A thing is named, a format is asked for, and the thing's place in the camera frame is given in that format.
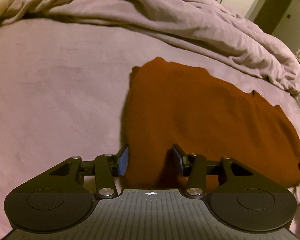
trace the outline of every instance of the metal pivot screw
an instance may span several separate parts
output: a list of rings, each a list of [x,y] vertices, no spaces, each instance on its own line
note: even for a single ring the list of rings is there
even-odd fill
[[[202,194],[202,189],[197,188],[197,187],[192,187],[187,190],[187,193],[191,196],[199,196]]]
[[[114,193],[114,190],[109,187],[104,187],[101,190],[99,190],[99,194],[103,196],[110,196]]]

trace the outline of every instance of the brown cloth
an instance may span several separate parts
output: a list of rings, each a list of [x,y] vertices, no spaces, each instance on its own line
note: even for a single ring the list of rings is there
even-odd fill
[[[300,141],[281,107],[204,68],[162,58],[134,67],[124,124],[128,188],[182,187],[167,154],[174,143],[208,160],[232,157],[285,187],[300,183]],[[216,187],[208,176],[207,191]]]

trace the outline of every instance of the round black pad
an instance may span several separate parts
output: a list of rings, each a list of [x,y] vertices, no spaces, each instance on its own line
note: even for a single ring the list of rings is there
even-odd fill
[[[241,191],[237,197],[240,205],[252,209],[263,210],[274,204],[274,197],[261,189],[246,189]]]
[[[18,187],[8,194],[4,210],[14,227],[33,232],[53,232],[83,220],[92,209],[90,193],[73,183],[48,187]]]
[[[290,192],[222,191],[220,186],[211,193],[210,207],[217,218],[240,230],[266,232],[278,229],[293,218],[296,210],[296,200]]]
[[[38,210],[49,210],[60,206],[65,200],[61,191],[47,188],[32,192],[28,198],[28,204]]]

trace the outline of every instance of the crumpled blanket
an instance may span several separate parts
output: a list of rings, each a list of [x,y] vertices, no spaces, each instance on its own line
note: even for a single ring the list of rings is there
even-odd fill
[[[214,0],[15,0],[2,23],[27,13],[120,25],[266,79],[292,95],[300,93],[300,66],[288,47]]]

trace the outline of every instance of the bed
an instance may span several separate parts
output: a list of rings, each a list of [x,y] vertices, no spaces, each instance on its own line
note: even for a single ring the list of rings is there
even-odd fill
[[[118,151],[131,68],[156,57],[204,67],[246,93],[257,91],[282,108],[300,139],[300,68],[288,48],[256,35],[257,26],[213,0],[161,0],[177,3],[167,14],[149,10],[158,3],[138,1],[99,0],[91,8],[91,0],[15,0],[0,20],[0,239],[11,230],[3,201],[13,188],[70,156],[92,160]],[[177,8],[194,11],[178,18]],[[200,38],[194,22],[203,24],[202,18],[189,17],[200,11],[209,14],[207,22],[224,22],[222,31],[210,25],[214,36]],[[245,33],[237,46],[258,41],[251,53],[230,57],[236,40],[226,43],[222,35],[238,30]],[[91,187],[91,180],[85,184]],[[299,203],[290,229],[300,237],[300,185],[290,190]]]

